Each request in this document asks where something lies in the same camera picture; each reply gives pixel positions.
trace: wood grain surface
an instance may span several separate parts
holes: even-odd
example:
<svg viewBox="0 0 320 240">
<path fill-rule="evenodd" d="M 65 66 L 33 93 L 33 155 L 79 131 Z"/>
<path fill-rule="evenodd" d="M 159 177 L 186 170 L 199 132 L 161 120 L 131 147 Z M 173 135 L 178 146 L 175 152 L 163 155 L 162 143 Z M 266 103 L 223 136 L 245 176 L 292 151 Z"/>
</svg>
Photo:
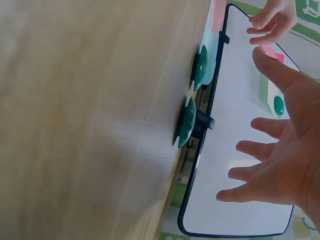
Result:
<svg viewBox="0 0 320 240">
<path fill-rule="evenodd" d="M 0 240 L 151 240 L 210 0 L 0 1 Z"/>
</svg>

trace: hand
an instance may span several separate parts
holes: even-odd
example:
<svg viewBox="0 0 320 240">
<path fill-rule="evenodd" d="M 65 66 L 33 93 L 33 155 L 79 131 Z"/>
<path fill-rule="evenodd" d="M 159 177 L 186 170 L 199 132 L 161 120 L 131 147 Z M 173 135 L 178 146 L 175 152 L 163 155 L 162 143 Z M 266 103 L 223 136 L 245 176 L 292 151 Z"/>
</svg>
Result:
<svg viewBox="0 0 320 240">
<path fill-rule="evenodd" d="M 266 56 L 261 47 L 254 49 L 253 60 L 258 70 L 283 92 L 291 120 L 252 121 L 254 129 L 278 142 L 239 142 L 238 151 L 261 163 L 230 169 L 229 178 L 246 183 L 222 190 L 216 198 L 223 202 L 298 205 L 306 214 L 317 208 L 320 227 L 320 83 Z"/>
<path fill-rule="evenodd" d="M 257 16 L 249 18 L 253 27 L 248 34 L 267 34 L 250 39 L 251 44 L 265 45 L 279 41 L 297 23 L 295 0 L 268 0 Z"/>
</svg>

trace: green suction cup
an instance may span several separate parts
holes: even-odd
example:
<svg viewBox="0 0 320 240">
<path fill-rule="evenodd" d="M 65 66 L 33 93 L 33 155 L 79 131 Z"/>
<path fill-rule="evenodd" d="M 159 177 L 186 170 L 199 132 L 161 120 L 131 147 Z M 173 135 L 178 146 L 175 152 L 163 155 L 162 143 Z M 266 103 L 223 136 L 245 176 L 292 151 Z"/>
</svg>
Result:
<svg viewBox="0 0 320 240">
<path fill-rule="evenodd" d="M 183 107 L 180 112 L 176 135 L 179 137 L 178 147 L 182 148 L 189 140 L 196 121 L 196 103 L 191 97 L 188 105 L 183 102 Z"/>
<path fill-rule="evenodd" d="M 202 46 L 201 52 L 196 53 L 192 66 L 190 86 L 194 82 L 194 91 L 197 91 L 205 80 L 208 68 L 208 51 L 205 45 Z"/>
</svg>

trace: pink paper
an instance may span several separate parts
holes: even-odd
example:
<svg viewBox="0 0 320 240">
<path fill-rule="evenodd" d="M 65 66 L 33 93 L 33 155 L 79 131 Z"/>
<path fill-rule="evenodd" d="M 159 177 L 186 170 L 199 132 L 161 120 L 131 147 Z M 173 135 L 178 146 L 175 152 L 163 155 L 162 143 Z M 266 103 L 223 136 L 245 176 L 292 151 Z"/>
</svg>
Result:
<svg viewBox="0 0 320 240">
<path fill-rule="evenodd" d="M 212 0 L 210 30 L 219 33 L 224 22 L 227 0 Z"/>
<path fill-rule="evenodd" d="M 270 45 L 262 45 L 262 48 L 265 51 L 265 54 L 267 54 L 269 57 L 277 59 L 282 64 L 284 63 L 285 56 L 280 53 L 277 53 Z"/>
</svg>

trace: black plastic clip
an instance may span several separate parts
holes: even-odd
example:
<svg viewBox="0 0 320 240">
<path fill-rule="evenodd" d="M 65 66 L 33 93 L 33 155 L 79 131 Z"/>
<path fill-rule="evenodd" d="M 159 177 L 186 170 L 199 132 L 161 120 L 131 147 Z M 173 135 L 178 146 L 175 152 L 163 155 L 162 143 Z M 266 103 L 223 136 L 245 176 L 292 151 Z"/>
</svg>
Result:
<svg viewBox="0 0 320 240">
<path fill-rule="evenodd" d="M 230 43 L 230 38 L 224 32 L 220 31 L 219 37 L 224 43 Z"/>
</svg>

